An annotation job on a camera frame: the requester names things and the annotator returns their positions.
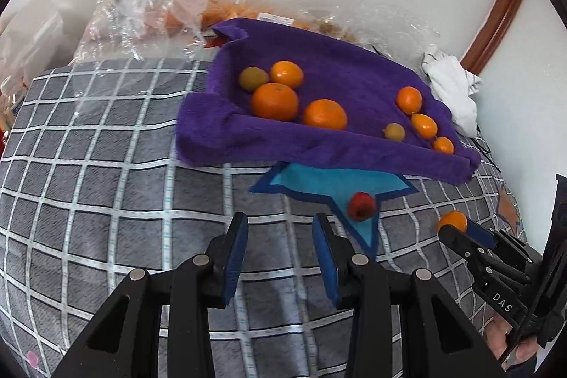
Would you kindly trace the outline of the small orange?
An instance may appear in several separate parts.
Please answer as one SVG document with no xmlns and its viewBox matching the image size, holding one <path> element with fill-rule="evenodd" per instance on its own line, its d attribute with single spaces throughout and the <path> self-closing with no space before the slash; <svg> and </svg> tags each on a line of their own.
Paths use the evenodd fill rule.
<svg viewBox="0 0 567 378">
<path fill-rule="evenodd" d="M 445 154 L 454 154 L 455 145 L 448 137 L 437 137 L 433 143 L 432 147 L 435 151 Z"/>
</svg>

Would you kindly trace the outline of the oval orange kumquat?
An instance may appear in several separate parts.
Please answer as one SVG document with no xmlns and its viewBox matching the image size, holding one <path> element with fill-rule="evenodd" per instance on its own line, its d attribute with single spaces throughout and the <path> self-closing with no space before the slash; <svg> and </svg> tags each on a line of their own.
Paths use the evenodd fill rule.
<svg viewBox="0 0 567 378">
<path fill-rule="evenodd" d="M 437 136 L 437 123 L 428 115 L 421 113 L 412 114 L 410 122 L 415 131 L 425 140 L 432 140 Z"/>
</svg>

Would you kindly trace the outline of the small green fruit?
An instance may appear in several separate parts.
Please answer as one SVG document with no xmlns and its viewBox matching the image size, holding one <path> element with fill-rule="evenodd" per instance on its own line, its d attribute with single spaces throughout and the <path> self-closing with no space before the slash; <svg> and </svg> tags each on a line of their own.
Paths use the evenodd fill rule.
<svg viewBox="0 0 567 378">
<path fill-rule="evenodd" d="M 405 140 L 405 128 L 397 123 L 388 124 L 382 133 L 390 141 L 403 142 Z"/>
</svg>

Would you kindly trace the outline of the small orange mandarin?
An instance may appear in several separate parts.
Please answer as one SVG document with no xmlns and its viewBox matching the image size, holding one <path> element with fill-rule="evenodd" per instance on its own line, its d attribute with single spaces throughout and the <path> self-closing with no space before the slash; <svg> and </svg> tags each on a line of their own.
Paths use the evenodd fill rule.
<svg viewBox="0 0 567 378">
<path fill-rule="evenodd" d="M 270 69 L 270 78 L 274 83 L 298 88 L 304 82 L 304 71 L 292 61 L 277 61 Z"/>
<path fill-rule="evenodd" d="M 403 113 L 412 116 L 421 110 L 423 105 L 423 96 L 417 88 L 413 86 L 405 86 L 397 93 L 396 105 Z"/>
</svg>

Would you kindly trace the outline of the large orange mandarin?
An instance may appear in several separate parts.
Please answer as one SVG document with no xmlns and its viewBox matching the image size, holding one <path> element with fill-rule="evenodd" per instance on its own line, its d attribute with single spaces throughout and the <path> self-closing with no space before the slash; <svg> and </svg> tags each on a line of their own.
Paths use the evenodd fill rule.
<svg viewBox="0 0 567 378">
<path fill-rule="evenodd" d="M 250 107 L 255 117 L 289 122 L 299 113 L 299 98 L 284 84 L 262 84 L 253 93 Z"/>
<path fill-rule="evenodd" d="M 303 123 L 320 129 L 345 130 L 348 116 L 339 103 L 329 99 L 319 99 L 305 107 Z"/>
</svg>

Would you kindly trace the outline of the green yellow fruit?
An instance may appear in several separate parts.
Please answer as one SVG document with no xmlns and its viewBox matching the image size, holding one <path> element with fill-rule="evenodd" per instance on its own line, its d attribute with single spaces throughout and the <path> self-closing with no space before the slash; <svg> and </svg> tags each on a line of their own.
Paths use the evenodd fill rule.
<svg viewBox="0 0 567 378">
<path fill-rule="evenodd" d="M 268 84 L 270 76 L 262 68 L 256 66 L 246 67 L 238 77 L 239 86 L 248 93 L 254 93 L 257 88 Z"/>
</svg>

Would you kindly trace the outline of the small red apple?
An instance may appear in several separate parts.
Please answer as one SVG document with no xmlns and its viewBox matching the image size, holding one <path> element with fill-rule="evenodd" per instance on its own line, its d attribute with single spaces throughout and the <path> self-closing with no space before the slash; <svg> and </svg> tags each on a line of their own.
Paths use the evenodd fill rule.
<svg viewBox="0 0 567 378">
<path fill-rule="evenodd" d="M 376 200 L 366 192 L 356 192 L 347 205 L 347 214 L 354 222 L 364 222 L 377 213 Z"/>
</svg>

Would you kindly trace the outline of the grey checkered tablecloth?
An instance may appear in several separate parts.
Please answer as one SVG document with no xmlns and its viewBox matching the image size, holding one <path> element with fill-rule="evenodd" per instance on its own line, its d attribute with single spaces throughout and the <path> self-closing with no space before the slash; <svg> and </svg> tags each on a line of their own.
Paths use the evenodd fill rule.
<svg viewBox="0 0 567 378">
<path fill-rule="evenodd" d="M 351 239 L 375 228 L 385 267 L 430 270 L 498 352 L 505 327 L 472 289 L 436 222 L 457 210 L 519 232 L 500 171 L 454 186 L 419 176 L 266 162 L 182 165 L 175 125 L 205 88 L 205 61 L 100 61 L 53 69 L 25 99 L 1 159 L 1 337 L 27 377 L 48 377 L 129 271 L 168 271 L 203 252 L 236 212 L 250 221 L 235 297 L 209 313 L 220 377 L 340 377 L 352 316 L 325 293 L 311 238 L 324 213 Z M 377 213 L 347 214 L 366 192 Z"/>
</svg>

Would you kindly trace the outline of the white crumpled cloth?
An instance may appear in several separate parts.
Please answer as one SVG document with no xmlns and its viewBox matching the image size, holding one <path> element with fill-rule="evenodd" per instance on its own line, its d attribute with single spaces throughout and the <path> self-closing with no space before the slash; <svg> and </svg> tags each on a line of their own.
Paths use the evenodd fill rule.
<svg viewBox="0 0 567 378">
<path fill-rule="evenodd" d="M 436 45 L 425 51 L 422 69 L 432 95 L 451 111 L 457 132 L 474 138 L 478 128 L 478 109 L 473 96 L 479 92 L 482 79 L 465 70 L 455 56 L 445 54 Z"/>
</svg>

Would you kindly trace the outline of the purple towel tray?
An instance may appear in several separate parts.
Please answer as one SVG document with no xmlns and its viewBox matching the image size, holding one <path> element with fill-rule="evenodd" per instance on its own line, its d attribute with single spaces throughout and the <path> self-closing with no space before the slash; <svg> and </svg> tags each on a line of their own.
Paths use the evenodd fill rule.
<svg viewBox="0 0 567 378">
<path fill-rule="evenodd" d="M 225 42 L 206 88 L 177 117 L 193 166 L 285 161 L 461 184 L 481 159 L 408 68 L 359 46 L 260 20 L 216 25 Z"/>
</svg>

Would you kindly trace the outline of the small clear plastic bag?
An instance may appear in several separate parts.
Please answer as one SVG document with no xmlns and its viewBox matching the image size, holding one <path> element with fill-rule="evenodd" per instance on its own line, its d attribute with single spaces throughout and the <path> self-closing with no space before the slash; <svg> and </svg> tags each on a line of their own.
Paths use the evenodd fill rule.
<svg viewBox="0 0 567 378">
<path fill-rule="evenodd" d="M 205 45 L 202 16 L 207 4 L 208 0 L 97 0 L 73 62 L 193 57 Z"/>
</svg>

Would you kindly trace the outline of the white plastic bag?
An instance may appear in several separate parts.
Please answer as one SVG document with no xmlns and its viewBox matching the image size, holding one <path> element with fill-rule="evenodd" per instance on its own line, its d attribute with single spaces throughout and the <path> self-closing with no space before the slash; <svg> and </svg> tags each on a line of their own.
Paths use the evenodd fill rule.
<svg viewBox="0 0 567 378">
<path fill-rule="evenodd" d="M 1 34 L 1 107 L 13 105 L 35 78 L 71 61 L 76 41 L 52 0 L 31 0 Z"/>
</svg>

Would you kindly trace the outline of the clear plastic bag of oranges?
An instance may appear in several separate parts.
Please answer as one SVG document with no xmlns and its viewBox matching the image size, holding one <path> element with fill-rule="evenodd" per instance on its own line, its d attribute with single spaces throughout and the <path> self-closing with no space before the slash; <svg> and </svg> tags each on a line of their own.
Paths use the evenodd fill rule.
<svg viewBox="0 0 567 378">
<path fill-rule="evenodd" d="M 203 29 L 233 19 L 262 19 L 376 50 L 418 68 L 439 34 L 418 0 L 208 0 Z"/>
</svg>

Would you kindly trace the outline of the brown wooden door frame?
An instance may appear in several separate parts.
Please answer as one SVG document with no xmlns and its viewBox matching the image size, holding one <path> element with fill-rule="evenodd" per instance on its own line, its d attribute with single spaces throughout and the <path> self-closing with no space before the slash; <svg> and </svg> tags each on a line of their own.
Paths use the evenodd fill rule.
<svg viewBox="0 0 567 378">
<path fill-rule="evenodd" d="M 523 0 L 495 0 L 464 57 L 462 67 L 479 76 L 498 50 Z"/>
</svg>

